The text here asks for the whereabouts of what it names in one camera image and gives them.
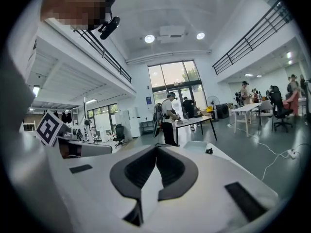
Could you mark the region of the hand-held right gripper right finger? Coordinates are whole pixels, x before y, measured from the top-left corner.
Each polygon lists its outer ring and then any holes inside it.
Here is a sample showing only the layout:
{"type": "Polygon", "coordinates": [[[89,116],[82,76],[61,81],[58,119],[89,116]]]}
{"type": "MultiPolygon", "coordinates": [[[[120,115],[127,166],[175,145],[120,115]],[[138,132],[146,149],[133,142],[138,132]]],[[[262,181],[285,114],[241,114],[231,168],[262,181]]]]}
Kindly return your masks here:
{"type": "Polygon", "coordinates": [[[210,154],[169,147],[192,160],[198,178],[182,197],[161,201],[145,219],[147,233],[252,233],[262,218],[248,222],[225,186],[240,183],[265,209],[279,203],[275,191],[235,163],[210,154]]]}

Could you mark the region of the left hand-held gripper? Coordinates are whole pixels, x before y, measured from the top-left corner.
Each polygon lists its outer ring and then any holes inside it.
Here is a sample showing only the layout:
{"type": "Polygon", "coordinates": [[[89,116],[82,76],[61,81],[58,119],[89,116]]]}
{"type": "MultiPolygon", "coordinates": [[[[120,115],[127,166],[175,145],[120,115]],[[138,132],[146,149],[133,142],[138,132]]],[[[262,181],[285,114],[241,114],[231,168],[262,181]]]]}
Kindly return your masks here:
{"type": "Polygon", "coordinates": [[[92,143],[74,143],[77,131],[63,123],[51,111],[43,115],[37,129],[36,137],[45,145],[59,149],[63,159],[79,158],[81,155],[105,155],[112,153],[109,145],[92,143]]]}

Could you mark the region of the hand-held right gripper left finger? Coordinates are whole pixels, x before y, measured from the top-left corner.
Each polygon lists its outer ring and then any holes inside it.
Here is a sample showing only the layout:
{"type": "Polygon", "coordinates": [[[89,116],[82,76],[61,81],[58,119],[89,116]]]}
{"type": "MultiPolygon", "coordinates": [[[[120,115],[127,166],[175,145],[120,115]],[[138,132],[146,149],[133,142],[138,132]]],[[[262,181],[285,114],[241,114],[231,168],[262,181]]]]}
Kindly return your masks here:
{"type": "Polygon", "coordinates": [[[48,199],[57,210],[52,213],[55,233],[155,233],[129,220],[140,214],[140,189],[121,173],[116,179],[131,198],[123,196],[111,182],[112,167],[120,161],[137,159],[153,146],[118,151],[100,156],[66,159],[54,147],[46,147],[51,180],[57,194],[48,199]]]}

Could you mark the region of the white lockers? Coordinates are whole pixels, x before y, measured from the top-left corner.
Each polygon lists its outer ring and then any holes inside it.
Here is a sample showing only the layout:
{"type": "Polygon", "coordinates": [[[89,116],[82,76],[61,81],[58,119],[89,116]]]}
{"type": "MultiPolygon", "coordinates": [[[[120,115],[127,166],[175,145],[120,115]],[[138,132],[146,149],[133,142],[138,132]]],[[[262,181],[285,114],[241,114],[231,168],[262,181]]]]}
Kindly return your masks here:
{"type": "Polygon", "coordinates": [[[141,136],[140,116],[138,115],[137,107],[124,111],[119,110],[115,113],[115,118],[117,125],[120,124],[124,127],[126,142],[141,136]]]}

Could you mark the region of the white table black legs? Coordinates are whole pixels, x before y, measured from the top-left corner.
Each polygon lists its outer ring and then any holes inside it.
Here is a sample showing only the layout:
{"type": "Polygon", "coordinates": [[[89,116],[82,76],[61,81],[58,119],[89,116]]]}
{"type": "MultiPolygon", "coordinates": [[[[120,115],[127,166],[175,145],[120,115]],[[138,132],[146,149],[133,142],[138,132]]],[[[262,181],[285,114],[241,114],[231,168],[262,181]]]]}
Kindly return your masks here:
{"type": "Polygon", "coordinates": [[[200,127],[201,127],[201,132],[203,134],[202,123],[206,122],[206,121],[210,122],[210,125],[212,127],[215,140],[217,140],[217,135],[216,135],[216,132],[215,132],[215,129],[214,129],[214,126],[213,126],[212,117],[211,116],[202,116],[202,117],[194,117],[194,118],[190,118],[190,119],[183,119],[183,120],[180,120],[180,121],[176,121],[176,126],[175,126],[175,129],[176,129],[176,144],[179,145],[179,136],[178,136],[178,129],[179,128],[183,128],[183,127],[189,126],[191,124],[199,123],[200,127]]]}

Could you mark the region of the black appliance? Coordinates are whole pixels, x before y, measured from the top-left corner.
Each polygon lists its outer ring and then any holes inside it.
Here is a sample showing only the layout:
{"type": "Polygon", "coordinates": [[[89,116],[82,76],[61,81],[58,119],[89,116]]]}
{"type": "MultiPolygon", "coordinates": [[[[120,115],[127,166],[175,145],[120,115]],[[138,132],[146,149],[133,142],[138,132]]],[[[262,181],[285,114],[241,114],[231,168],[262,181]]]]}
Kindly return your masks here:
{"type": "Polygon", "coordinates": [[[218,119],[225,119],[229,117],[229,108],[228,104],[219,104],[216,105],[216,112],[217,112],[217,117],[218,119]]]}

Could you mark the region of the black standing fan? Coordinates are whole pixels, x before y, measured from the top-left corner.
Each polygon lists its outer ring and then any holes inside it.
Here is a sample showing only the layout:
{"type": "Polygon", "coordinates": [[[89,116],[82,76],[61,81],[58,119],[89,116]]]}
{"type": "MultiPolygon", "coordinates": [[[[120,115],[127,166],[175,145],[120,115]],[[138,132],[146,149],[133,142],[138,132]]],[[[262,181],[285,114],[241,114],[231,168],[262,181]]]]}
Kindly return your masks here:
{"type": "Polygon", "coordinates": [[[217,106],[220,105],[220,101],[216,96],[209,96],[207,99],[208,107],[211,107],[212,118],[215,122],[219,121],[217,114],[217,106]]]}

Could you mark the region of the black balcony railing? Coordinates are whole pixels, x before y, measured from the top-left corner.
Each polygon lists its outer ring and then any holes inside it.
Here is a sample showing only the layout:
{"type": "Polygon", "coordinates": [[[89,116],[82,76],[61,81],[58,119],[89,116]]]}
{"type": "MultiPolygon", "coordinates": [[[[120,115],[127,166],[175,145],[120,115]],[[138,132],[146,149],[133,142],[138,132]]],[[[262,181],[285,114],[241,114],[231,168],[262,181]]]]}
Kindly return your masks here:
{"type": "Polygon", "coordinates": [[[82,39],[84,39],[89,45],[107,62],[109,62],[112,67],[123,76],[129,83],[132,83],[132,77],[129,73],[119,64],[119,62],[111,55],[111,53],[103,46],[99,39],[91,32],[87,30],[73,30],[82,39]]]}
{"type": "Polygon", "coordinates": [[[292,20],[293,17],[288,8],[282,1],[276,1],[260,20],[212,65],[216,75],[224,72],[252,52],[292,20]]]}

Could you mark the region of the grey chair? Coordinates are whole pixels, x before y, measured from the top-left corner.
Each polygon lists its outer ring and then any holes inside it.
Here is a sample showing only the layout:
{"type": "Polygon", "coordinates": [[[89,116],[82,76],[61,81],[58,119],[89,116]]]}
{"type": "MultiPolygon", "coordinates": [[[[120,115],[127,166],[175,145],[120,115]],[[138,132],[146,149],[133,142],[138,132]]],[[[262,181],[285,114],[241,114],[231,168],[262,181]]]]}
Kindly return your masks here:
{"type": "Polygon", "coordinates": [[[258,107],[259,112],[259,126],[258,130],[261,128],[261,118],[262,117],[273,117],[273,106],[269,100],[264,100],[261,105],[258,107]]]}

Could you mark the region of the large glass entrance door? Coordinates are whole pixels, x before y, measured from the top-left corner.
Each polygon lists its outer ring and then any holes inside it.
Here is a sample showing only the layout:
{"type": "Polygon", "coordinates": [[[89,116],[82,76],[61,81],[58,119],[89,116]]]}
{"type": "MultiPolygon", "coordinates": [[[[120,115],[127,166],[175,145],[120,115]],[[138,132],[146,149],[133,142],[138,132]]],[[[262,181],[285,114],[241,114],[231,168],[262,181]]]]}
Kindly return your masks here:
{"type": "Polygon", "coordinates": [[[182,118],[184,97],[195,101],[199,111],[206,109],[204,88],[193,60],[149,66],[148,71],[155,104],[162,103],[169,92],[174,92],[177,99],[172,102],[173,109],[182,118]]]}

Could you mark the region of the black high-back office chair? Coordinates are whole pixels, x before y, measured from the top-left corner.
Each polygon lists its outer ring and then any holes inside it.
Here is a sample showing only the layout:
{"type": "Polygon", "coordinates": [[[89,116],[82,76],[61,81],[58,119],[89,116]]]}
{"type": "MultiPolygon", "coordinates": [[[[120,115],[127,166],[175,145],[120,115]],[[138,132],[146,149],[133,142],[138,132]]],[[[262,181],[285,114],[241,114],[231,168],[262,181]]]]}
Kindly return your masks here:
{"type": "Polygon", "coordinates": [[[282,126],[285,129],[285,132],[288,132],[287,126],[289,125],[292,128],[293,125],[289,122],[285,122],[285,118],[294,112],[293,109],[286,108],[284,106],[281,92],[279,91],[279,88],[277,86],[271,86],[269,98],[273,106],[272,130],[276,132],[277,128],[279,126],[282,126]]]}

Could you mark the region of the white ceiling air unit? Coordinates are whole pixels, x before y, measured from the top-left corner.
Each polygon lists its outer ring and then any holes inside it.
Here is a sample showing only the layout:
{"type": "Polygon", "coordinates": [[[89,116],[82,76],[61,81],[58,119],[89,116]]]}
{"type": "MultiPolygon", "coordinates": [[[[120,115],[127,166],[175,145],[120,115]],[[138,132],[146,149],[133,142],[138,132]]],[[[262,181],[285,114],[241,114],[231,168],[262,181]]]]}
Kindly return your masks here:
{"type": "Polygon", "coordinates": [[[182,42],[185,36],[185,26],[161,26],[157,41],[161,44],[182,42]]]}

